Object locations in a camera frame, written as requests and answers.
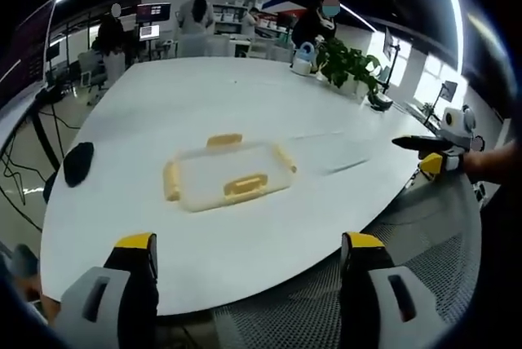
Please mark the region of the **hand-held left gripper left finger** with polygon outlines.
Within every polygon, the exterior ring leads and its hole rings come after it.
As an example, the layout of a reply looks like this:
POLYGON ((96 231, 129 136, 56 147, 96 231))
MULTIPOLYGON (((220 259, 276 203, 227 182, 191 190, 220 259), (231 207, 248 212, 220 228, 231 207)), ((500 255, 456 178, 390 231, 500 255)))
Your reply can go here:
POLYGON ((153 348, 158 303, 157 235, 126 236, 64 292, 59 336, 69 348, 153 348))

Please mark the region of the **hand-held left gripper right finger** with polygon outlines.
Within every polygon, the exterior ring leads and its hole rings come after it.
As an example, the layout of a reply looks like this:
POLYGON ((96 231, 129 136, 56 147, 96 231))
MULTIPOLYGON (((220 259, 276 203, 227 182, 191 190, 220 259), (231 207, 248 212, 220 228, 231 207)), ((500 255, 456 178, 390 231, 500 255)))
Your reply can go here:
POLYGON ((394 264, 375 236, 345 232, 340 259, 341 348, 432 348, 440 337, 435 295, 394 264))

